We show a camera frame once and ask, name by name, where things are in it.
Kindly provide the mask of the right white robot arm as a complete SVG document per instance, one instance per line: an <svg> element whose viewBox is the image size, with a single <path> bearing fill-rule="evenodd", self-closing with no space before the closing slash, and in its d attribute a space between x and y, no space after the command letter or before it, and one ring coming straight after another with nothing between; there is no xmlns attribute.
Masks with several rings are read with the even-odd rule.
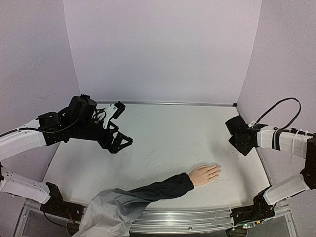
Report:
<svg viewBox="0 0 316 237"><path fill-rule="evenodd" d="M253 122L247 124L238 115L225 122L230 134L229 143L244 156L253 148L271 149L287 153L304 161L301 171L267 188L262 196L267 205L316 188L316 135L298 129L276 128Z"/></svg>

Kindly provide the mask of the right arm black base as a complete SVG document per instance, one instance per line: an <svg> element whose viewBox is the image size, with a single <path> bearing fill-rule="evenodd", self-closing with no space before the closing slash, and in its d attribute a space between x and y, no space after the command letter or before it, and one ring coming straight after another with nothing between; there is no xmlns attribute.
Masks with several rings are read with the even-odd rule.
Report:
<svg viewBox="0 0 316 237"><path fill-rule="evenodd" d="M265 188L253 198L252 205L237 207L231 210L230 217L233 219L234 226L249 222L263 221L267 218L274 217L276 204L267 204L263 197L267 189L268 188Z"/></svg>

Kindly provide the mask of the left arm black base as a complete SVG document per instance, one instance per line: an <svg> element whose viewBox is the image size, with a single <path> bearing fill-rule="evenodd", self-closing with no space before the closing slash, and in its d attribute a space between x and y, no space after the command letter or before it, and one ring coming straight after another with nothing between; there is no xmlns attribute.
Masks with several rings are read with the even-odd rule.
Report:
<svg viewBox="0 0 316 237"><path fill-rule="evenodd" d="M74 227L66 226L66 228L77 231L79 229L79 222L83 217L84 206L77 203L64 201L57 185L50 182L46 182L46 185L49 188L50 198L47 203L42 204L40 207L40 210L43 212L44 216L52 223L53 221L48 218L47 214L56 217L67 218L71 221Z"/></svg>

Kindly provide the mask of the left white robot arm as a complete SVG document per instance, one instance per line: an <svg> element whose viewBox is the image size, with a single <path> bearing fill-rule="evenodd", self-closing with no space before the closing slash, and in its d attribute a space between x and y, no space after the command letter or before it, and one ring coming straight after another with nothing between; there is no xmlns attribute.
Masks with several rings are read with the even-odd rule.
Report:
<svg viewBox="0 0 316 237"><path fill-rule="evenodd" d="M133 140L122 134L112 120L119 118L126 106L118 101L106 108L97 108L89 95L72 97L59 112L48 112L29 123L0 136L0 159L4 161L25 151L51 146L70 139L96 141L102 149L116 154L132 145ZM55 184L37 182L0 167L0 190L46 204L55 215L67 210Z"/></svg>

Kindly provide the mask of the mannequin hand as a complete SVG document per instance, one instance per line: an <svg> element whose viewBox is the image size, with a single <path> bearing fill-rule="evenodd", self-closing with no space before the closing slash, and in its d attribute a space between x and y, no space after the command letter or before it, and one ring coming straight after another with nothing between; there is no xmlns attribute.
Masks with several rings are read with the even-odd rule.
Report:
<svg viewBox="0 0 316 237"><path fill-rule="evenodd" d="M221 173L221 166L219 165L203 165L193 169L189 173L189 179L194 187L206 185L215 179Z"/></svg>

